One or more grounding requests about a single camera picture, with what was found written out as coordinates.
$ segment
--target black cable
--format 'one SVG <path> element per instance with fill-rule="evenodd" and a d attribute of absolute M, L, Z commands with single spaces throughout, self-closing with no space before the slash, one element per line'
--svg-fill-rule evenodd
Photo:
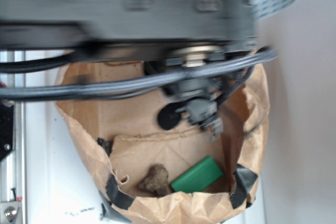
<path fill-rule="evenodd" d="M 0 63 L 0 73 L 31 73 L 71 63 L 73 53 L 47 59 Z"/>
<path fill-rule="evenodd" d="M 0 89 L 0 98 L 11 100 L 20 99 L 22 101 L 35 98 L 57 100 L 57 97 L 86 97 L 88 95 L 114 94 L 134 90 L 158 88 L 182 80 L 220 76 L 258 63 L 271 61 L 276 58 L 276 55 L 277 52 L 274 49 L 267 48 L 262 52 L 239 59 L 233 59 L 221 63 L 210 63 L 202 67 L 183 68 L 180 70 L 135 79 L 51 87 L 6 88 Z"/>
<path fill-rule="evenodd" d="M 225 102 L 240 86 L 244 84 L 244 82 L 251 76 L 252 72 L 254 70 L 254 66 L 249 67 L 244 74 L 243 77 L 241 77 L 230 89 L 229 92 L 224 91 L 222 92 L 216 99 L 215 102 L 217 102 L 217 106 L 220 106 L 223 102 Z"/>
<path fill-rule="evenodd" d="M 93 61 L 97 54 L 104 50 L 101 44 L 85 43 L 76 51 L 52 58 L 0 63 L 0 73 L 32 73 L 58 68 L 73 62 Z"/>
<path fill-rule="evenodd" d="M 16 99 L 16 101 L 26 101 L 26 102 L 41 102 L 41 101 L 54 101 L 54 100 L 123 100 L 138 95 L 142 95 L 153 91 L 157 88 L 142 89 L 133 92 L 127 92 L 123 94 L 106 94 L 106 95 L 59 95 L 56 97 L 46 95 L 44 97 L 33 97 L 33 98 L 22 98 Z"/>

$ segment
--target white surface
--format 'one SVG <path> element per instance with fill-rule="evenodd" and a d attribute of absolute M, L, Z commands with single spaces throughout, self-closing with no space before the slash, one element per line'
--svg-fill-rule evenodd
<path fill-rule="evenodd" d="M 336 0 L 298 0 L 263 20 L 270 136 L 263 182 L 269 224 L 336 223 Z"/>
<path fill-rule="evenodd" d="M 61 52 L 28 52 L 27 60 Z M 26 75 L 27 86 L 53 85 L 56 70 Z M 102 223 L 101 198 L 65 122 L 51 102 L 26 104 L 28 224 Z M 262 190 L 245 213 L 226 224 L 264 224 Z"/>

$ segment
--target green block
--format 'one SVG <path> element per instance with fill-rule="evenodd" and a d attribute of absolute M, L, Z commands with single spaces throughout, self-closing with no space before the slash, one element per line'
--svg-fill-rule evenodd
<path fill-rule="evenodd" d="M 203 191 L 222 176 L 223 172 L 221 169 L 212 157 L 207 156 L 197 165 L 173 181 L 171 187 L 174 191 L 183 191 L 187 194 L 191 194 L 196 191 Z"/>

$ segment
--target paper bag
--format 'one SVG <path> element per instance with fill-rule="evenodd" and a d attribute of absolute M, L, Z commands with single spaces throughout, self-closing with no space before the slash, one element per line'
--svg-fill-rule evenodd
<path fill-rule="evenodd" d="M 74 63 L 60 69 L 57 84 L 73 83 L 78 75 L 92 82 L 143 76 L 141 62 Z M 97 188 L 111 207 L 132 223 L 210 224 L 244 211 L 255 200 L 268 134 L 269 98 L 262 65 L 246 85 L 221 107 L 224 133 L 209 143 L 186 120 L 170 131 L 158 126 L 159 111 L 168 104 L 162 90 L 116 101 L 59 101 L 56 107 Z M 110 156 L 97 138 L 113 141 Z M 204 157 L 211 156 L 224 176 L 204 192 L 158 197 L 138 188 L 151 166 L 163 164 L 169 182 Z"/>

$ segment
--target black bracket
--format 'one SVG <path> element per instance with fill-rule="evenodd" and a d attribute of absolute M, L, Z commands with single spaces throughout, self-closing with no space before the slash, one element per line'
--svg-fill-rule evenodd
<path fill-rule="evenodd" d="M 14 106 L 0 100 L 0 162 L 13 150 Z"/>

